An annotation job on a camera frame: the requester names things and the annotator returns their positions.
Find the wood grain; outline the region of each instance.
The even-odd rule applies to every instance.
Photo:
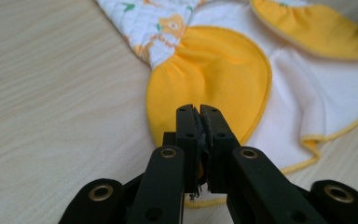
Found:
[[[329,4],[357,21],[358,3],[345,2]],[[149,74],[94,1],[1,0],[0,223],[57,223],[90,181],[142,173]],[[289,179],[358,189],[358,127],[323,154]],[[225,206],[185,212],[185,223],[230,222]]]

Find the cloth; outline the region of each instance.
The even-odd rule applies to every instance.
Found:
[[[358,124],[358,25],[333,9],[299,0],[98,2],[153,69],[146,106],[157,145],[174,131],[175,108],[212,105],[242,144],[287,173]]]

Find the yellow fabric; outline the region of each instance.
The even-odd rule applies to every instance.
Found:
[[[264,112],[271,86],[269,61],[239,33],[217,27],[189,27],[173,56],[152,72],[146,110],[157,146],[175,131],[179,106],[219,108],[244,143]]]
[[[256,15],[278,34],[314,54],[358,60],[358,25],[329,7],[289,7],[269,0],[252,0]]]

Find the yellow fabric trim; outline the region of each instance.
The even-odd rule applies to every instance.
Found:
[[[358,24],[322,6],[289,7],[269,0],[252,0],[255,14],[269,28],[316,55],[358,60]]]
[[[287,175],[289,173],[298,171],[300,169],[303,169],[307,166],[314,164],[316,161],[318,161],[321,158],[321,152],[320,152],[320,149],[318,148],[319,143],[324,143],[327,141],[331,141],[337,137],[340,137],[341,135],[343,135],[343,134],[349,132],[350,130],[352,130],[353,128],[355,128],[357,125],[358,125],[358,119],[355,120],[350,125],[348,125],[346,128],[340,130],[339,132],[333,133],[328,136],[324,136],[323,134],[312,134],[312,135],[302,136],[301,140],[300,140],[301,145],[304,148],[310,150],[314,156],[307,161],[303,161],[301,163],[282,168],[281,172],[284,175]],[[185,199],[185,206],[188,208],[204,208],[204,207],[224,204],[224,203],[226,203],[226,201],[227,201],[226,197],[216,198],[216,199],[212,199],[210,201],[194,201],[194,202],[190,201],[189,199]]]
[[[269,61],[246,36],[211,26],[186,29],[173,56],[152,72],[146,111],[157,146],[174,132],[179,106],[211,105],[243,144],[261,119],[271,88]]]

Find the light wood surface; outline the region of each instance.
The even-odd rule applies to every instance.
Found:
[[[319,2],[358,22],[358,1]],[[149,74],[92,0],[0,0],[0,223],[57,223],[90,181],[142,173]],[[322,152],[289,179],[358,190],[358,127]],[[185,210],[185,223],[230,222],[224,205]]]

